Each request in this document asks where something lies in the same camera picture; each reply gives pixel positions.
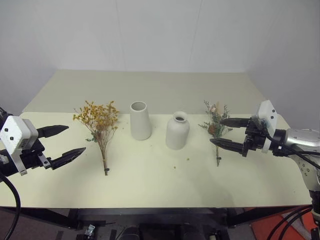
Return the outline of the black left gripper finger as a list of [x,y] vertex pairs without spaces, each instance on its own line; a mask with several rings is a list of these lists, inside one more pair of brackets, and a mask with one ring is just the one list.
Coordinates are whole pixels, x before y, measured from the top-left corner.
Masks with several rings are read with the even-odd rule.
[[51,126],[45,126],[37,129],[38,132],[38,139],[40,138],[49,138],[55,135],[58,135],[59,133],[67,130],[69,126],[67,125],[51,125]]
[[84,151],[86,150],[85,147],[82,148],[76,148],[73,150],[70,150],[68,152],[65,152],[61,155],[61,157],[51,160],[50,161],[50,167],[52,170],[55,170],[57,168],[60,168],[73,160],[75,160],[77,157],[79,157]]

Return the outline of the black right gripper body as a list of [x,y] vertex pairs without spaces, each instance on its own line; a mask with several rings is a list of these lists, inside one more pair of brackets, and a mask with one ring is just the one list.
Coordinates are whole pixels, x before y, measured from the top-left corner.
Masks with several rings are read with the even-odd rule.
[[264,131],[258,128],[257,124],[251,117],[246,126],[245,139],[243,142],[241,155],[246,157],[249,150],[256,151],[257,149],[262,149],[265,141],[266,135]]

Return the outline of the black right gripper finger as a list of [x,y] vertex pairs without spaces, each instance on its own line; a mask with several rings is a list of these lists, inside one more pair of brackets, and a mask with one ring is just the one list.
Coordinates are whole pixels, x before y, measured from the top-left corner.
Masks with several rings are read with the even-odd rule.
[[242,143],[234,142],[225,138],[211,138],[210,142],[219,148],[243,154],[244,145]]
[[226,118],[221,120],[219,123],[223,126],[227,126],[229,128],[246,128],[250,123],[250,118]]

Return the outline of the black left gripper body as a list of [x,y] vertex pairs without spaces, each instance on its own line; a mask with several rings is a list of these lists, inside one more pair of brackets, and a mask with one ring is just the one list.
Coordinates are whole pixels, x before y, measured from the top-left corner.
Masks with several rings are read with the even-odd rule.
[[44,151],[45,147],[38,139],[30,149],[22,150],[20,158],[25,169],[35,169],[37,167],[51,168],[51,158],[45,157]]

